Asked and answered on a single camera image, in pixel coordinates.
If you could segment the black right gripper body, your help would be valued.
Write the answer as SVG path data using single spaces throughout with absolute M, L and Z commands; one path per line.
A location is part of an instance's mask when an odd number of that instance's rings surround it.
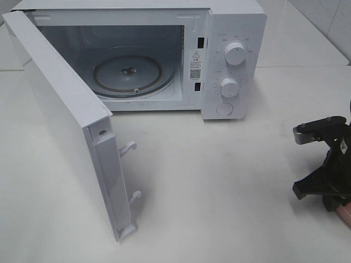
M 321 166 L 321 195 L 350 197 L 350 139 L 326 138 L 330 147 Z

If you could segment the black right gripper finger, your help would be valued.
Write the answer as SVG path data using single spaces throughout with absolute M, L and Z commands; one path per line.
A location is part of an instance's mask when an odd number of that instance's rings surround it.
M 328 179 L 322 176 L 309 175 L 300 181 L 296 181 L 293 184 L 292 191 L 299 200 L 308 195 L 321 196 L 326 192 L 328 182 Z
M 335 211 L 340 205 L 346 203 L 346 198 L 341 196 L 323 195 L 322 202 L 327 211 Z

